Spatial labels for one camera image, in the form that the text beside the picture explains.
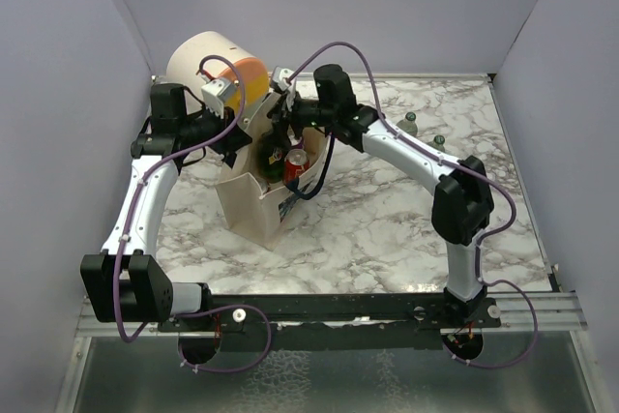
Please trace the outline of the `red cola can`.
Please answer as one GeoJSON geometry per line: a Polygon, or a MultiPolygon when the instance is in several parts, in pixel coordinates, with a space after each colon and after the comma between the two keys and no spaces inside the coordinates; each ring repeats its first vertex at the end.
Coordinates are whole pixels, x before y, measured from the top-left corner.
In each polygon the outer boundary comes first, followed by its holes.
{"type": "Polygon", "coordinates": [[[299,178],[310,167],[310,159],[304,149],[291,149],[284,159],[282,181],[285,185],[299,178]]]}

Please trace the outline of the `beige canvas tote bag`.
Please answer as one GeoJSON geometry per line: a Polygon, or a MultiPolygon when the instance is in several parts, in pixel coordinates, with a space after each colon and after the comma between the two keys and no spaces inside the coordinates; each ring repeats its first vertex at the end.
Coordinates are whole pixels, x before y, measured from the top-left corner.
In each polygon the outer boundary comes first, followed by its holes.
{"type": "Polygon", "coordinates": [[[240,127],[251,136],[252,143],[237,152],[232,166],[221,167],[216,184],[228,228],[269,250],[276,247],[286,217],[299,201],[283,183],[268,185],[258,174],[258,139],[271,129],[267,112],[279,97],[273,92],[244,111],[240,127]]]}

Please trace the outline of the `green Perrier bottle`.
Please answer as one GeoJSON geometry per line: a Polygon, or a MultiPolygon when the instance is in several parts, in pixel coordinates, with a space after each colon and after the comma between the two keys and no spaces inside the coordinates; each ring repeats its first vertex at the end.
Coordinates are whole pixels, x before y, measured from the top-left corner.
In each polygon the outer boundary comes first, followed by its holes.
{"type": "Polygon", "coordinates": [[[270,184],[282,180],[287,151],[271,136],[264,136],[256,148],[258,175],[270,184]]]}

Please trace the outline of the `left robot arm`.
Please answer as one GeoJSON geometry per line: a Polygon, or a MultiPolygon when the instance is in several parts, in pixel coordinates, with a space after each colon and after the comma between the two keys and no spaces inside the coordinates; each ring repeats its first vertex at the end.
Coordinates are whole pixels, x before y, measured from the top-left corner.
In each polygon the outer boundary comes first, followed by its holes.
{"type": "Polygon", "coordinates": [[[180,315],[199,331],[213,321],[207,284],[173,282],[157,263],[158,234],[187,156],[212,150],[230,162],[251,137],[239,126],[241,110],[229,102],[235,94],[230,81],[205,85],[196,112],[186,108],[191,93],[179,83],[152,86],[151,114],[131,145],[131,178],[118,219],[101,251],[82,258],[82,281],[102,323],[162,323],[180,315]]]}

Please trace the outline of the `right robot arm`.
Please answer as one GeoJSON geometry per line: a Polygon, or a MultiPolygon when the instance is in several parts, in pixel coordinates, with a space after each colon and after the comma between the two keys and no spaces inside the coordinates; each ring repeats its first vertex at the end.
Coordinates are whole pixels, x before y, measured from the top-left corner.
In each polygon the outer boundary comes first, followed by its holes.
{"type": "Polygon", "coordinates": [[[313,78],[318,97],[304,99],[296,91],[293,72],[275,68],[270,86],[280,99],[269,118],[274,126],[295,133],[322,129],[358,152],[394,166],[432,195],[431,224],[448,254],[444,314],[452,325],[467,326],[478,317],[478,302],[486,296],[474,252],[474,242],[488,227],[494,208],[484,164],[473,156],[460,160],[433,149],[395,127],[380,110],[358,103],[341,66],[321,66],[313,78]]]}

